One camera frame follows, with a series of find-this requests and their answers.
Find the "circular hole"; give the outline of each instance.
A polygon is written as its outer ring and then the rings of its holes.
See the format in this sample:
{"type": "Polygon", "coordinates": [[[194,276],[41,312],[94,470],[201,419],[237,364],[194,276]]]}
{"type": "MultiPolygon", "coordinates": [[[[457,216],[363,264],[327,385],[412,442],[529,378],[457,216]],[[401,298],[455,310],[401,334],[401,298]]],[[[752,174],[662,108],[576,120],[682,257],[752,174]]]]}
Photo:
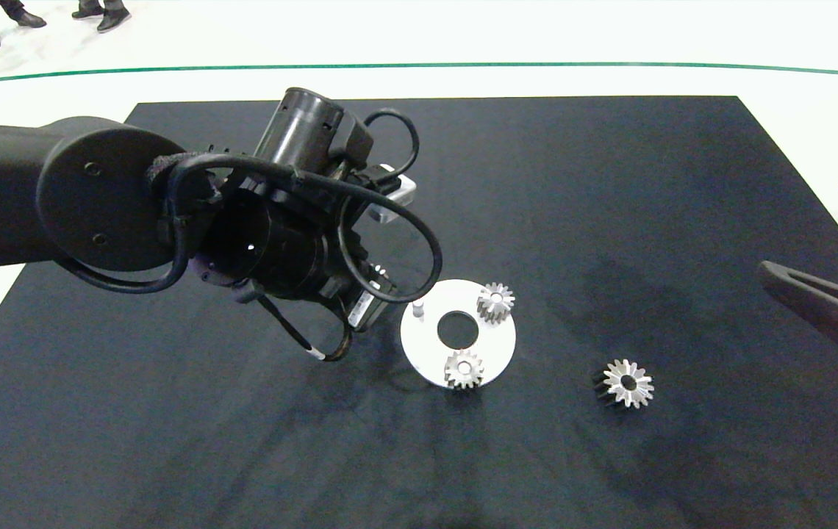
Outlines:
{"type": "Polygon", "coordinates": [[[449,312],[439,320],[439,339],[452,349],[467,349],[477,341],[477,322],[465,312],[449,312]]]}
{"type": "Polygon", "coordinates": [[[627,389],[628,391],[634,391],[634,388],[638,387],[637,381],[634,380],[634,376],[631,375],[621,375],[621,387],[627,389]]]}

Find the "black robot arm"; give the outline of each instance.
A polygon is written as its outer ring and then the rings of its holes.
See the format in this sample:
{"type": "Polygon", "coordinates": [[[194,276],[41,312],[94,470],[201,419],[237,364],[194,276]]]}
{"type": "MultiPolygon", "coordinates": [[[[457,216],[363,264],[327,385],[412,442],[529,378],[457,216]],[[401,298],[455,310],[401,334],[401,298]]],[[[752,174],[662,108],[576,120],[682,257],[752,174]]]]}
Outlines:
{"type": "Polygon", "coordinates": [[[351,331],[364,331],[386,303],[425,295],[442,269],[438,241],[404,205],[414,187],[403,173],[418,147],[412,121],[395,110],[360,121],[301,88],[287,91],[254,155],[187,153],[101,118],[0,126],[0,265],[52,260],[127,294],[163,290],[190,268],[240,302],[259,301],[312,355],[337,359],[351,331]],[[401,120],[412,137],[407,163],[395,170],[368,164],[368,125],[381,116],[401,120]],[[405,218],[429,242],[432,271],[416,291],[399,294],[369,262],[351,228],[368,208],[405,218]],[[167,262],[151,281],[107,273],[167,262]],[[331,309],[345,326],[342,345],[316,351],[268,295],[331,309]]]}

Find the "metal gear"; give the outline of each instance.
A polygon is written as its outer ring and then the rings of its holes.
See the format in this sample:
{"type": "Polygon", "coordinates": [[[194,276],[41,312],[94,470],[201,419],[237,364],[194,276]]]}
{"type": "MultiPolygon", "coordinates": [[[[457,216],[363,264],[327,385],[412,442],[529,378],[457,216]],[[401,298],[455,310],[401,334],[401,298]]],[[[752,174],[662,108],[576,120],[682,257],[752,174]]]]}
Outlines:
{"type": "Polygon", "coordinates": [[[486,284],[481,289],[477,309],[488,323],[500,323],[514,307],[514,292],[504,284],[486,284]]]}
{"type": "Polygon", "coordinates": [[[638,369],[638,364],[622,361],[613,361],[608,364],[608,371],[603,371],[596,376],[596,391],[598,398],[607,400],[608,406],[625,403],[625,408],[635,409],[647,406],[648,400],[654,398],[651,392],[654,386],[651,385],[651,376],[645,375],[644,369],[638,369]]]}
{"type": "Polygon", "coordinates": [[[459,349],[445,361],[445,384],[452,389],[472,389],[481,385],[481,359],[468,349],[459,349]]]}

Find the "white floor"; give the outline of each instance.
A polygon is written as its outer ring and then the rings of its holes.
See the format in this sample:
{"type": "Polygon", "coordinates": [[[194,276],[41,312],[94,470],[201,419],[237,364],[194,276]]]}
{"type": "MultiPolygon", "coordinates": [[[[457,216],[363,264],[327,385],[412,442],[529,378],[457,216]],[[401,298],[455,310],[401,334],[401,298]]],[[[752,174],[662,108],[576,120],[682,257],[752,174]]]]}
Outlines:
{"type": "MultiPolygon", "coordinates": [[[[128,0],[132,19],[104,35],[94,30],[98,19],[70,18],[76,2],[25,4],[49,25],[17,27],[0,10],[0,124],[38,126],[76,115],[124,120],[140,101],[278,99],[289,86],[336,98],[736,95],[838,221],[838,74],[403,66],[838,70],[838,2],[128,0]],[[388,66],[154,71],[363,64],[388,66]]],[[[0,268],[0,301],[19,270],[0,268]]]]}

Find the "white disc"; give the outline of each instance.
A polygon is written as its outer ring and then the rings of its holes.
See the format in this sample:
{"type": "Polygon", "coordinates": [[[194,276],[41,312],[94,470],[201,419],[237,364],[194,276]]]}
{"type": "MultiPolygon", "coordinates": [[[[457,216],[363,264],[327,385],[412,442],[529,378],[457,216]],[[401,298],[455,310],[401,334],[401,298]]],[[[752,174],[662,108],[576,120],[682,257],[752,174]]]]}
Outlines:
{"type": "Polygon", "coordinates": [[[427,381],[447,388],[445,361],[455,349],[439,338],[439,320],[452,312],[463,312],[477,323],[479,335],[466,348],[481,359],[481,385],[493,381],[510,364],[517,342],[514,317],[508,314],[500,323],[488,323],[477,314],[477,298],[484,289],[475,281],[439,281],[432,290],[406,307],[399,325],[399,339],[412,367],[427,381]]]}

